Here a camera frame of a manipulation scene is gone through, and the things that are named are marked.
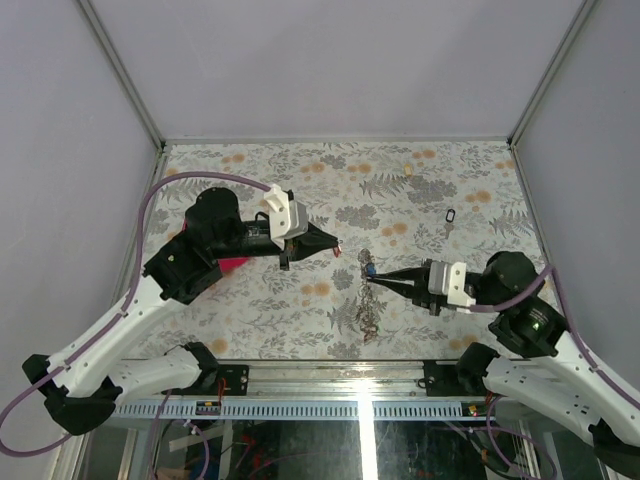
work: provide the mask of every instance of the metal chain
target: metal chain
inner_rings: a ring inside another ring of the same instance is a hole
[[[373,265],[373,255],[371,252],[363,248],[358,254],[358,262],[360,262],[360,285],[359,295],[360,304],[356,310],[356,320],[360,325],[360,331],[364,333],[364,343],[367,344],[378,336],[378,321],[380,315],[375,309],[375,300],[373,298],[373,290],[367,282],[367,267]]]

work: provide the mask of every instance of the key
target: key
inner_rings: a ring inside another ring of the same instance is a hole
[[[444,224],[444,239],[448,239],[449,238],[449,234],[451,233],[451,231],[456,228],[453,226],[453,223],[445,223]]]

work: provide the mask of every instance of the black bracket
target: black bracket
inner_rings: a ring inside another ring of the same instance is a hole
[[[224,379],[225,397],[244,397],[249,388],[249,365],[220,365],[216,384]]]
[[[443,364],[440,360],[424,360],[422,371],[424,378],[418,380],[418,386],[424,388],[427,397],[466,397],[469,394],[458,381],[455,364]]]

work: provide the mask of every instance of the aluminum frame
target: aluminum frame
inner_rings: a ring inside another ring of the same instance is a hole
[[[533,91],[533,95],[527,102],[527,106],[525,107],[524,112],[522,112],[520,119],[509,135],[509,144],[517,145],[522,138],[522,135],[524,134],[527,126],[535,115],[538,106],[546,96],[549,85],[551,85],[551,82],[566,60],[568,53],[571,51],[571,47],[579,37],[580,32],[587,24],[588,20],[592,17],[593,13],[596,10],[596,7],[600,3],[601,0],[583,0],[582,5],[580,5],[580,8],[574,15],[571,23],[569,24],[569,27],[567,28],[566,33],[562,37],[558,48],[556,48],[556,51],[551,57],[551,61],[549,62],[549,65],[547,65],[547,69],[545,70],[542,78]]]
[[[102,53],[104,54],[107,63],[109,63],[116,80],[118,80],[118,83],[122,87],[122,93],[127,97],[127,100],[131,103],[140,123],[142,123],[149,140],[153,143],[156,149],[162,150],[164,146],[164,137],[151,117],[146,105],[142,101],[140,93],[134,85],[133,80],[131,80],[124,63],[122,63],[120,55],[113,45],[104,24],[100,20],[93,3],[91,0],[74,0],[74,3],[78,7],[80,14],[86,21],[89,30],[96,39],[100,50],[102,50]]]

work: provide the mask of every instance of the red object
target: red object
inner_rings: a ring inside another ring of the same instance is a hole
[[[222,270],[222,273],[225,273],[230,270],[233,270],[234,268],[238,268],[240,265],[244,265],[248,261],[249,259],[246,257],[223,258],[221,260],[218,260],[218,263],[220,264],[220,270]]]

